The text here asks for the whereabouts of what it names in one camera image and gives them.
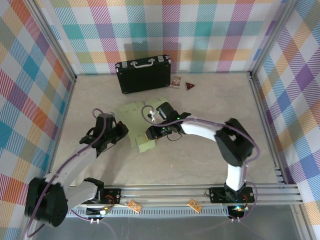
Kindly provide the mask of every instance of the triangular object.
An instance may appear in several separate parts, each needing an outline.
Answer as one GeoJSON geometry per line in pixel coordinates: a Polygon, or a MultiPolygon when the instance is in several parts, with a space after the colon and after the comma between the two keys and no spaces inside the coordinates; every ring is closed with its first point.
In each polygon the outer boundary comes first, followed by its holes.
{"type": "Polygon", "coordinates": [[[188,90],[192,89],[195,85],[192,84],[192,83],[186,82],[186,83],[185,83],[185,86],[186,86],[186,90],[188,91],[188,90]]]}

